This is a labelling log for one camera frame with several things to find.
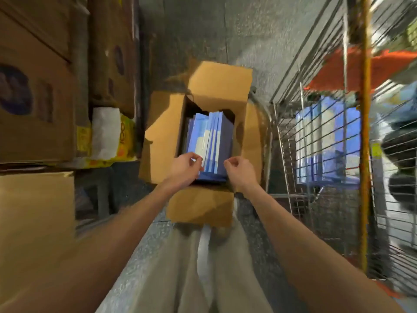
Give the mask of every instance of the stack of blue folders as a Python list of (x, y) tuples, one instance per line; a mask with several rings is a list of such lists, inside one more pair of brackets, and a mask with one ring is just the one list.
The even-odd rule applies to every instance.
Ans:
[(223, 162), (232, 154), (233, 123), (223, 112), (208, 116), (197, 113), (188, 119), (187, 152), (203, 158), (204, 171), (198, 180), (224, 182), (227, 179)]

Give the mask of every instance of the metal rack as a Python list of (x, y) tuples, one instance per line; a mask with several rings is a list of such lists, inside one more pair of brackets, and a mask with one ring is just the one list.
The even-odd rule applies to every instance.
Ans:
[[(369, 278), (412, 296), (417, 295), (417, 120), (393, 123), (392, 118), (410, 103), (417, 105), (417, 91), (412, 101), (391, 102), (385, 108), (381, 103), (407, 85), (404, 82), (416, 81), (417, 68), (411, 63), (372, 90), (371, 58), (384, 50), (415, 52), (416, 18), (417, 2), (412, 0), (326, 0), (270, 99), (272, 159), (266, 169), (269, 193), (312, 232)], [(352, 48), (361, 54), (361, 86), (355, 92), (348, 83)], [(337, 51), (341, 88), (306, 89)], [(332, 107), (323, 107), (324, 97), (341, 105), (338, 113), (323, 116)], [(358, 110), (357, 118), (352, 118), (352, 109)], [(341, 127), (324, 129), (337, 118)], [(360, 126), (360, 131), (349, 133), (352, 125)], [(341, 134), (341, 139), (330, 143), (332, 134)], [(360, 151), (349, 153), (355, 138), (360, 139)], [(324, 150), (335, 145), (338, 155), (324, 159)], [(313, 156), (317, 161), (302, 163)], [(336, 170), (342, 180), (357, 177), (357, 185), (321, 184), (301, 175), (301, 171), (322, 174), (317, 171), (330, 160), (341, 163)], [(401, 179), (403, 171), (407, 175)]]

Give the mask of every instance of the metal cart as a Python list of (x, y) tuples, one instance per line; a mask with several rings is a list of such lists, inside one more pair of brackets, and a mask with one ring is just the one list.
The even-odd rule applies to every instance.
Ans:
[[(326, 0), (263, 108), (268, 192), (370, 279), (406, 296), (417, 295), (417, 117), (416, 95), (399, 92), (417, 68), (407, 63), (377, 86), (371, 60), (415, 52), (416, 18), (413, 0)], [(335, 69), (312, 85), (331, 59)]]

